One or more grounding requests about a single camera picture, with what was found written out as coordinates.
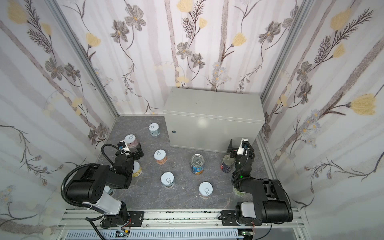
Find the table surface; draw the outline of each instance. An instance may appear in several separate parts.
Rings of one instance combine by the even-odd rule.
[[[161,130],[156,137],[151,136],[148,130],[153,122],[159,124]],[[220,164],[225,153],[171,147],[164,117],[118,117],[107,143],[117,145],[128,134],[137,137],[144,152],[144,157],[138,160],[142,174],[132,179],[128,189],[116,189],[112,195],[124,201],[128,209],[233,209],[237,202],[252,201],[251,194],[235,195],[231,184],[232,173],[221,171]],[[268,177],[256,141],[252,146],[255,159],[251,175],[255,178]],[[163,165],[158,165],[153,157],[158,149],[165,150],[168,157]],[[105,147],[104,151],[113,161],[116,150]],[[190,159],[194,154],[201,154],[205,159],[204,171],[200,175],[193,174],[190,169]],[[100,155],[98,163],[106,164],[108,161]],[[170,189],[163,187],[160,181],[165,172],[172,172],[175,176],[175,185]],[[213,186],[213,193],[208,199],[199,196],[199,185],[205,181]]]

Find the wallpaper wall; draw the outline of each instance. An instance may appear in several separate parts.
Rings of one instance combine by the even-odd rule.
[[[0,29],[0,238],[50,239],[114,117],[44,1],[1,1]]]
[[[58,0],[120,114],[172,87],[263,92],[301,1]]]
[[[316,1],[264,104],[278,175],[314,240],[384,234],[384,2]]]

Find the can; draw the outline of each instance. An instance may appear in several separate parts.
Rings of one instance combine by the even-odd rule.
[[[199,195],[203,199],[208,199],[211,197],[213,190],[209,182],[202,182],[199,186]]]
[[[233,192],[234,192],[236,195],[240,196],[240,197],[242,197],[242,196],[245,195],[245,192],[240,192],[240,191],[237,190],[236,188],[233,188]]]
[[[162,165],[167,161],[166,152],[162,149],[157,150],[153,157],[156,159],[157,164]]]
[[[158,136],[160,134],[160,127],[157,123],[151,123],[148,127],[152,136]]]
[[[163,187],[165,188],[172,188],[173,185],[175,185],[175,177],[171,172],[163,173],[160,180],[161,180],[161,183],[163,184]]]
[[[233,166],[235,165],[235,159],[229,157],[229,155],[225,155],[223,157],[223,162],[221,163],[221,171],[223,172],[230,172],[232,171]]]
[[[199,175],[204,171],[204,157],[200,154],[195,154],[191,158],[191,171],[195,175]]]
[[[140,163],[134,161],[132,177],[138,177],[142,172],[143,172],[143,169],[141,168]]]
[[[133,134],[129,134],[124,138],[125,144],[129,147],[136,147],[139,144],[139,141],[137,140],[136,136]]]

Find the black hose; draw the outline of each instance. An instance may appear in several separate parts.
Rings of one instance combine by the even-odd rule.
[[[109,159],[109,157],[105,154],[105,152],[104,152],[104,147],[105,146],[111,146],[111,147],[114,147],[114,148],[116,148],[117,150],[119,150],[120,152],[122,152],[121,151],[121,149],[119,149],[118,147],[116,147],[115,145],[113,145],[113,144],[109,144],[109,143],[106,143],[106,144],[104,144],[103,146],[101,146],[101,154],[111,163],[111,165],[113,166],[113,162],[112,162],[112,160],[111,159]]]
[[[87,163],[87,164],[84,164],[84,165],[81,165],[81,166],[78,166],[76,167],[75,169],[73,169],[72,171],[70,171],[67,176],[65,176],[63,182],[61,183],[61,188],[60,188],[60,193],[61,193],[61,197],[64,199],[64,201],[68,204],[71,204],[72,206],[75,206],[75,207],[86,207],[86,208],[91,208],[95,211],[100,211],[99,209],[93,207],[92,205],[90,204],[81,204],[81,203],[77,203],[77,202],[74,202],[72,201],[71,199],[69,199],[67,197],[67,195],[65,194],[65,185],[67,184],[67,181],[69,179],[70,176],[72,176],[72,174],[74,174],[76,171],[84,168],[84,167],[98,167],[100,166],[100,164],[97,164],[97,163]]]
[[[85,220],[87,220],[91,226],[93,227],[93,229],[95,230],[95,232],[97,233],[97,235],[99,236],[99,238],[101,238],[101,240],[106,240],[103,235],[100,233],[99,229],[97,229],[96,225],[93,223],[93,221],[96,221],[96,220],[99,220],[100,218],[102,218],[104,215],[101,215],[99,217],[96,217],[96,218],[88,218],[86,217]]]

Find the metal box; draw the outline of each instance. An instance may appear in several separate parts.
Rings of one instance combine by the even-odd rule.
[[[164,106],[170,145],[226,152],[247,138],[252,144],[265,119],[258,95],[172,88]]]

